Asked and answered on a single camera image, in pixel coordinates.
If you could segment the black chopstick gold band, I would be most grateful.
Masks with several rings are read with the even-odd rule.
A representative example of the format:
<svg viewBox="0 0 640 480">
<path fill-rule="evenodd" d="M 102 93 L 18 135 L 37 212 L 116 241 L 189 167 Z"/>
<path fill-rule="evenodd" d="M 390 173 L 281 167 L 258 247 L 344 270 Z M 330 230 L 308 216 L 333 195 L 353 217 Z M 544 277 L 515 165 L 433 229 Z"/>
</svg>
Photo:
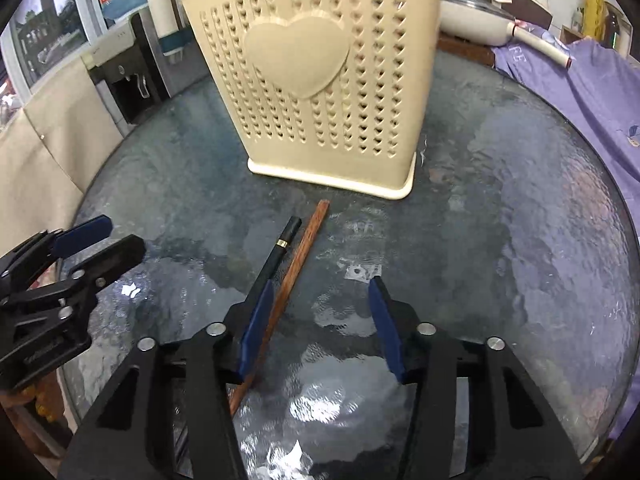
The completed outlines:
<svg viewBox="0 0 640 480">
<path fill-rule="evenodd" d="M 288 246 L 291 245 L 301 225 L 302 219 L 299 217 L 292 216 L 288 219 L 288 223 L 277 239 L 276 244 L 273 245 L 265 264 L 262 266 L 262 270 L 258 273 L 257 278 L 246 297 L 246 301 L 249 304 L 254 304 L 259 299 L 259 296 L 267 282 L 270 278 L 273 278 L 274 274 L 276 274 L 276 271 L 288 250 Z"/>
</svg>

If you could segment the water dispenser machine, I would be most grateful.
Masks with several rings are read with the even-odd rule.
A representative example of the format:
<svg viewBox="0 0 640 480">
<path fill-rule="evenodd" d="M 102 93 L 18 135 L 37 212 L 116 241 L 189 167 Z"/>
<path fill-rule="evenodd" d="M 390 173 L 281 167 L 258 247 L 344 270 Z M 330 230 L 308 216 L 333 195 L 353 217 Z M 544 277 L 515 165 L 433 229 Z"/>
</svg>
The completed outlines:
<svg viewBox="0 0 640 480">
<path fill-rule="evenodd" d="M 208 74 L 193 39 L 180 52 L 163 54 L 147 6 L 116 23 L 82 62 L 114 122 L 128 126 Z"/>
</svg>

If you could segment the cream plastic utensil basket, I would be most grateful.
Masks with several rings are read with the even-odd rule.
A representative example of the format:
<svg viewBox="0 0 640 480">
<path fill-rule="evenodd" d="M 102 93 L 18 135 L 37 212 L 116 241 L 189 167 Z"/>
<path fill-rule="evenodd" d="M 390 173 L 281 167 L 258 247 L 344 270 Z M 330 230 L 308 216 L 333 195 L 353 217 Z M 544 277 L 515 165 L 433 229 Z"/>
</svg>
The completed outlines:
<svg viewBox="0 0 640 480">
<path fill-rule="evenodd" d="M 440 0 L 181 0 L 254 174 L 413 186 Z"/>
</svg>

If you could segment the dark wooden sink table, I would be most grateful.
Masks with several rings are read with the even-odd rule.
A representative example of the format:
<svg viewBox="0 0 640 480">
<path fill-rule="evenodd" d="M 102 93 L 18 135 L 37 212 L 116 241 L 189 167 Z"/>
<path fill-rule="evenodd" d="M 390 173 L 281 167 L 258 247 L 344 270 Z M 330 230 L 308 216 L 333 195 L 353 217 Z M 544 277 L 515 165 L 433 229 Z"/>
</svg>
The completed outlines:
<svg viewBox="0 0 640 480">
<path fill-rule="evenodd" d="M 480 65 L 495 66 L 496 58 L 490 47 L 473 44 L 468 40 L 449 36 L 443 32 L 438 36 L 437 49 Z"/>
</svg>

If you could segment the cream pot with glass lid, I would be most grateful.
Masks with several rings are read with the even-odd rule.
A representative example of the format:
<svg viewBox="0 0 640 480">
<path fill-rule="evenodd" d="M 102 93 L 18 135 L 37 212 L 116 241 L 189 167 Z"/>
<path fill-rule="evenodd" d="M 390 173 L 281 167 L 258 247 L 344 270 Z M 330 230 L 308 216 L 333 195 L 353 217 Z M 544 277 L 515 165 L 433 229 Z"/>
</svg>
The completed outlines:
<svg viewBox="0 0 640 480">
<path fill-rule="evenodd" d="M 503 47 L 511 41 L 527 44 L 563 68 L 572 58 L 560 47 L 520 26 L 509 13 L 472 0 L 440 0 L 440 30 L 473 44 Z"/>
</svg>

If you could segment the purple floral cloth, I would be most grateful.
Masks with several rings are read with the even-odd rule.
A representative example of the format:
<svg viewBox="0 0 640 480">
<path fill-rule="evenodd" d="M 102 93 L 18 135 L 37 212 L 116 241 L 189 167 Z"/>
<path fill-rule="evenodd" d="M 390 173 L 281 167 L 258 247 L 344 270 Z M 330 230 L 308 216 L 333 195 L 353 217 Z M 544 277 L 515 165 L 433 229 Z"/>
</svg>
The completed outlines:
<svg viewBox="0 0 640 480">
<path fill-rule="evenodd" d="M 604 438 L 623 411 L 639 347 L 639 72 L 590 39 L 563 70 L 529 47 L 496 52 L 525 88 L 492 123 L 503 162 L 503 263 L 515 309 L 542 340 L 530 359 L 570 434 Z"/>
</svg>

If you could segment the yellow roll of wrap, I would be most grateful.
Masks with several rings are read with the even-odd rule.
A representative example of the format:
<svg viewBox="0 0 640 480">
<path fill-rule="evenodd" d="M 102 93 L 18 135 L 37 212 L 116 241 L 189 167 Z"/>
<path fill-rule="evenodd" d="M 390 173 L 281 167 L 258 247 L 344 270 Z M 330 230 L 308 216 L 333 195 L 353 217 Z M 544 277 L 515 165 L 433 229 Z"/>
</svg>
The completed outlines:
<svg viewBox="0 0 640 480">
<path fill-rule="evenodd" d="M 585 0 L 582 14 L 582 33 L 597 41 L 602 41 L 605 31 L 604 0 Z"/>
</svg>

